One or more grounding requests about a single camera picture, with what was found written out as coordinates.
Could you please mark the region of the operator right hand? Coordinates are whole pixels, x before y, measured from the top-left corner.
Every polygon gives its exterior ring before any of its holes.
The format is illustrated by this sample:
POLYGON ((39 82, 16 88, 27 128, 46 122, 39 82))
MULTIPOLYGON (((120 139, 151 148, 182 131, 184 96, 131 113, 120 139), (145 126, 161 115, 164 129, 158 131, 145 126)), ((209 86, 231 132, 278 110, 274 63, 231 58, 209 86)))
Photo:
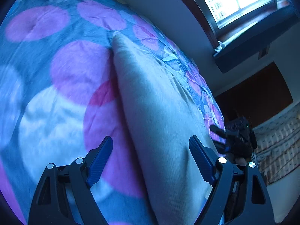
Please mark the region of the operator right hand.
POLYGON ((237 164, 237 165, 240 165, 240 166, 247 166, 248 165, 248 163, 250 163, 252 160, 251 159, 245 159, 245 158, 236 158, 235 159, 235 163, 237 164))

